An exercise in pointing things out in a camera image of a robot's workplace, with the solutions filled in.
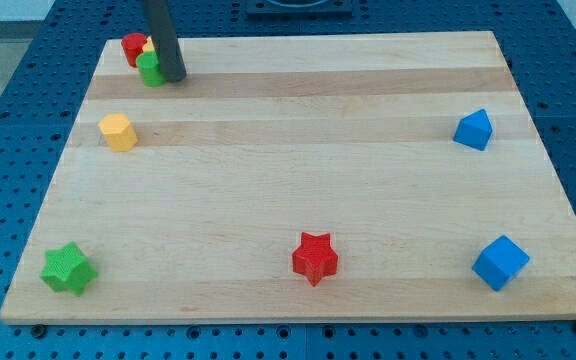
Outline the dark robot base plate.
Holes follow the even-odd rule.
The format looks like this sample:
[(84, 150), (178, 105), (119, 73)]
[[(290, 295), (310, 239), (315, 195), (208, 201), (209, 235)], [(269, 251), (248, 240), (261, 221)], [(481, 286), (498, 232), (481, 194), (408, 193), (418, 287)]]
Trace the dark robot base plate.
[(254, 19), (349, 17), (353, 13), (352, 0), (244, 0), (242, 6), (247, 17)]

